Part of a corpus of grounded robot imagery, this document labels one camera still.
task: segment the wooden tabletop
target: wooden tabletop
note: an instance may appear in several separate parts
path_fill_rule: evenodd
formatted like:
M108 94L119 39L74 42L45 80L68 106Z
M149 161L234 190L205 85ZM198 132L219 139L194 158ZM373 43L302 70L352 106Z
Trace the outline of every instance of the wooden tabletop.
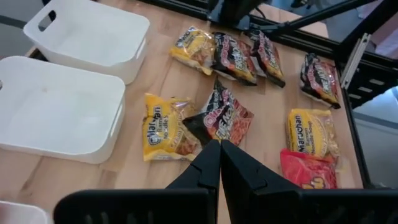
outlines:
M201 20L176 12L127 0L103 0L113 7L146 16L150 20L148 53L136 80L126 88L126 114L112 156L100 165L54 159L0 150L0 200L40 206L49 213L65 195L81 189L161 189L184 171L186 161L144 162L142 158L142 118L146 108L144 93L163 98L190 97L200 108L205 103L215 76L176 62L169 48L178 36L194 25L210 29ZM268 19L291 21L297 15L270 6L261 6ZM327 37L322 23L303 28ZM273 171L280 173L279 152L286 147L285 122L292 108L327 108L303 96L299 91L299 71L305 52L276 44L286 79L281 89L259 78L256 87L241 86L221 79L243 106L254 113L254 119L240 148ZM346 110L333 110L338 144L345 158L338 182L343 188L361 188ZM220 188L219 223L229 223L223 188Z

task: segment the yellow noodle package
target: yellow noodle package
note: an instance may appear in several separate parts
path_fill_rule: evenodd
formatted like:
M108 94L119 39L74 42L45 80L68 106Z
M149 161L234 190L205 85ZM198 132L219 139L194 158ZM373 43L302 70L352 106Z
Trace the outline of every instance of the yellow noodle package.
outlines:
M198 139L182 124L182 120L195 114L189 99L163 100L145 95L147 116L142 125L144 160L194 160L200 152Z
M288 120L288 147L320 158L340 155L330 111L292 109Z
M211 75L215 40L212 34L191 26L170 49L176 60Z

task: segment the plastic wrapper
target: plastic wrapper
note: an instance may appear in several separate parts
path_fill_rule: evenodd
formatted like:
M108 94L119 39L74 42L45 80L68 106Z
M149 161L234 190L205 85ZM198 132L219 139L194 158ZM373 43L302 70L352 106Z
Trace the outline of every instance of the plastic wrapper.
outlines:
M285 78L280 68L278 49L260 30L252 30L248 37L253 43L251 59L257 75L267 77L272 83L285 87Z
M191 26L177 40L170 53L178 61L211 75L215 47L213 34Z
M306 54L300 73L300 89L307 96L334 109L341 108L335 77L334 66L321 62L315 54Z
M287 122L291 151L336 161L340 151L330 111L293 109Z
M280 152L280 166L283 176L303 189L337 189L333 164L311 155Z
M257 85L254 65L250 59L250 46L221 32L215 32L214 37L216 51L212 67L220 75L243 85Z
M146 94L147 116L142 125L144 160L187 159L199 154L200 142L182 124L195 113L188 99L162 98Z
M212 139L227 139L239 145L254 115L216 80L213 93L202 113L185 118L184 125L205 146Z

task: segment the white storage bin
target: white storage bin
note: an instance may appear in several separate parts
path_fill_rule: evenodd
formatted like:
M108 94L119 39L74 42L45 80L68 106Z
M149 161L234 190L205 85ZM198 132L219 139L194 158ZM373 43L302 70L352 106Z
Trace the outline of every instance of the white storage bin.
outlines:
M41 208L21 203L0 201L1 224L52 224L50 216Z
M44 30L39 23L54 11ZM24 27L53 63L114 75L131 83L146 54L147 18L90 0L51 0Z
M124 116L118 77L26 57L0 60L0 148L98 164Z

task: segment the floor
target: floor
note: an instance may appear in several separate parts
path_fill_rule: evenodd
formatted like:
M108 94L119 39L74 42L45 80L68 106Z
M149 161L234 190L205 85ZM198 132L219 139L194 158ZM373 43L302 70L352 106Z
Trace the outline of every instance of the floor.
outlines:
M273 0L271 4L291 10L292 0ZM344 0L329 0L338 3ZM0 58L9 55L24 55L32 43L18 27L23 27L42 8L41 0L2 0L0 7ZM316 12L313 6L293 12L306 16ZM13 20L5 21L4 17ZM323 21L330 38L342 41L360 22L357 11L351 10ZM356 127L360 136L371 180L375 184L398 187L398 91L394 88L354 110Z

